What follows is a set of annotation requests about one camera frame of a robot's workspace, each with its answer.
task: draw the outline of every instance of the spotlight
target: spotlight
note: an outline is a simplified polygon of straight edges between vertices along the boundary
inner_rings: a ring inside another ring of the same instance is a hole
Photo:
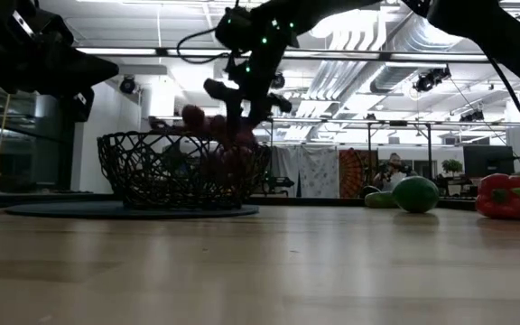
[[[449,67],[445,69],[432,69],[426,74],[419,75],[413,88],[418,92],[428,92],[439,86],[443,80],[451,77]]]
[[[282,72],[276,73],[274,76],[274,80],[272,81],[271,88],[272,89],[282,89],[286,85],[286,79],[284,78]]]
[[[475,121],[484,121],[484,120],[485,120],[485,115],[483,114],[483,111],[480,109],[476,109],[466,115],[461,116],[459,122],[475,122]]]
[[[135,84],[134,76],[125,76],[122,83],[119,85],[119,89],[128,95],[132,95],[137,92],[137,85]]]

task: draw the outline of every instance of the basket base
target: basket base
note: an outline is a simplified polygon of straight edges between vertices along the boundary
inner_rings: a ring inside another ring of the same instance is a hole
[[[243,206],[241,209],[201,210],[201,209],[127,209],[121,201],[68,202],[26,204],[11,207],[6,213],[45,218],[92,218],[92,219],[139,219],[161,220],[179,218],[224,218],[249,216],[258,213],[257,206]]]

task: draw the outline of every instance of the green melon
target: green melon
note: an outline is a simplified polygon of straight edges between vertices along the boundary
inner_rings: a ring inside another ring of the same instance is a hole
[[[389,191],[370,193],[365,197],[365,205],[371,209],[396,208],[393,193]]]
[[[439,189],[424,177],[412,176],[396,184],[393,197],[401,209],[411,213],[424,213],[436,207]]]

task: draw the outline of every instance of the ceiling beam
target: ceiling beam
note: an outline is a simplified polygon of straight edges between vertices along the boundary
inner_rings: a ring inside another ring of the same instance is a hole
[[[121,64],[119,74],[122,75],[145,75],[145,76],[166,76],[168,68],[163,65],[142,65],[142,64]]]

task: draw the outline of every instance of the table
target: table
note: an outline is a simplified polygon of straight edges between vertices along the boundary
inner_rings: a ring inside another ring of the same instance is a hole
[[[0,324],[520,325],[520,222],[436,209],[0,214]]]

